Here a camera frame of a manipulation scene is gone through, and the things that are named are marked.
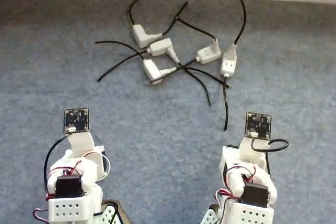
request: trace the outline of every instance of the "red wire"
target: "red wire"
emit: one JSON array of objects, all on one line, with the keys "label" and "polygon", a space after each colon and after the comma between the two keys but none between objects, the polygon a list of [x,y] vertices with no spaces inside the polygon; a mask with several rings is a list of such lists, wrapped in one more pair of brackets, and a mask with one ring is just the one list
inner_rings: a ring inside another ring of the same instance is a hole
[{"label": "red wire", "polygon": [[70,170],[73,170],[73,169],[74,169],[78,174],[80,174],[79,171],[77,171],[77,170],[75,169],[75,167],[70,167],[70,166],[60,166],[60,167],[56,167],[56,168],[50,170],[49,173],[51,173],[51,172],[53,172],[53,171],[55,171],[55,170],[57,170],[57,169],[70,169]]},{"label": "red wire", "polygon": [[232,170],[232,169],[238,169],[238,168],[243,168],[243,169],[245,169],[245,170],[248,170],[248,172],[251,174],[251,176],[250,176],[249,178],[251,178],[252,176],[254,176],[254,174],[252,174],[251,171],[250,171],[249,169],[247,169],[246,167],[243,167],[243,166],[240,166],[240,165],[233,166],[233,167],[229,168],[228,170],[226,170],[226,172],[225,172],[224,184],[225,184],[225,186],[226,186],[227,188],[229,188],[229,187],[227,186],[226,174],[228,173],[229,170]]},{"label": "red wire", "polygon": [[76,167],[77,167],[77,165],[78,165],[79,163],[81,163],[81,162],[82,162],[82,160],[78,161],[78,162],[75,164],[74,168],[70,171],[70,174],[72,174],[74,171],[77,171],[77,170],[76,170]]}]

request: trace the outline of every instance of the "white plastic bracket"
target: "white plastic bracket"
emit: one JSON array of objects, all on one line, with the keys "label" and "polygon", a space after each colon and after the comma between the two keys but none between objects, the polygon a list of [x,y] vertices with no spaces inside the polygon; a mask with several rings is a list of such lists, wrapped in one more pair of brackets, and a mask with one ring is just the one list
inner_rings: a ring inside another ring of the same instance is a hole
[{"label": "white plastic bracket", "polygon": [[216,39],[210,46],[197,52],[196,60],[201,64],[207,64],[219,59],[221,54],[218,40]]},{"label": "white plastic bracket", "polygon": [[215,224],[219,220],[214,210],[208,209],[199,224]]},{"label": "white plastic bracket", "polygon": [[93,218],[92,197],[49,199],[49,222],[87,221]]},{"label": "white plastic bracket", "polygon": [[220,224],[272,224],[274,210],[270,207],[256,207],[230,200],[226,207],[224,218]]},{"label": "white plastic bracket", "polygon": [[68,136],[71,150],[74,153],[84,154],[94,150],[94,141],[90,132],[76,132]]},{"label": "white plastic bracket", "polygon": [[133,25],[133,35],[140,48],[147,47],[150,43],[162,37],[162,34],[147,34],[142,25]]},{"label": "white plastic bracket", "polygon": [[[112,206],[107,206],[104,210],[102,216],[101,216],[101,223],[102,224],[110,224],[111,219],[115,213],[115,208]],[[119,216],[116,214],[112,224],[121,224],[121,221],[119,219]]]}]

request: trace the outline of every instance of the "right-angle plug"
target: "right-angle plug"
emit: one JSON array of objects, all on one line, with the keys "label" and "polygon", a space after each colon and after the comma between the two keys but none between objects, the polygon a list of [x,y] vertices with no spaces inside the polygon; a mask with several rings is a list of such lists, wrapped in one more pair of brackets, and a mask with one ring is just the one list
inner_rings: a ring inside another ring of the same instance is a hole
[{"label": "right-angle plug", "polygon": [[[160,70],[157,67],[157,65],[154,63],[154,61],[150,60],[150,59],[143,60],[143,69],[145,70],[145,73],[147,74],[148,78],[151,81],[159,79],[159,78],[163,77],[164,75],[176,70],[176,68]],[[162,81],[162,79],[158,80],[158,81],[155,81],[155,82],[152,82],[152,84],[157,84],[161,81]]]},{"label": "right-angle plug", "polygon": [[140,48],[144,48],[162,37],[162,34],[147,34],[142,25],[133,25],[133,34]]},{"label": "right-angle plug", "polygon": [[220,73],[224,77],[231,77],[235,72],[237,63],[236,48],[237,45],[232,44],[230,48],[223,55]]},{"label": "right-angle plug", "polygon": [[150,44],[147,52],[152,56],[168,54],[176,63],[180,63],[180,60],[174,51],[173,43],[169,38]]}]

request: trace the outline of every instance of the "cable connector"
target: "cable connector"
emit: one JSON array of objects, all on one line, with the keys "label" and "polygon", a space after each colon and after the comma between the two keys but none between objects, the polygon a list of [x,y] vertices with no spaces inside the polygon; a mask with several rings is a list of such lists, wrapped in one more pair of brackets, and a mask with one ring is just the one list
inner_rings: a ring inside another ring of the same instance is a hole
[{"label": "cable connector", "polygon": [[168,54],[176,63],[180,63],[180,60],[174,51],[173,43],[169,38],[150,44],[147,52],[152,56]]},{"label": "cable connector", "polygon": [[207,64],[220,58],[221,51],[216,39],[210,46],[197,52],[196,60],[201,64]]},{"label": "cable connector", "polygon": [[236,69],[237,55],[236,55],[237,45],[232,44],[230,48],[224,53],[222,66],[220,68],[220,73],[224,77],[231,77]]},{"label": "cable connector", "polygon": [[[143,69],[145,70],[145,73],[147,74],[148,78],[153,81],[156,79],[159,79],[163,76],[165,76],[168,73],[171,73],[176,70],[176,68],[170,68],[170,69],[162,69],[160,70],[153,60],[146,59],[143,60]],[[152,84],[157,84],[161,82],[162,79],[152,82]]]},{"label": "cable connector", "polygon": [[133,25],[133,34],[140,48],[144,48],[162,37],[162,34],[147,34],[142,25]]}]

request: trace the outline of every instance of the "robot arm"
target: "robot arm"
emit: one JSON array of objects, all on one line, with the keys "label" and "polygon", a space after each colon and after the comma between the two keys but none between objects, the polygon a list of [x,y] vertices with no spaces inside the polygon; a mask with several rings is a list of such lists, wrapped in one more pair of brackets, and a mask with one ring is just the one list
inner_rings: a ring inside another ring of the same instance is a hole
[{"label": "robot arm", "polygon": [[211,206],[201,224],[272,224],[277,190],[267,171],[265,152],[269,148],[271,116],[246,114],[245,137],[239,147],[224,146],[219,170],[223,184],[218,205]]}]

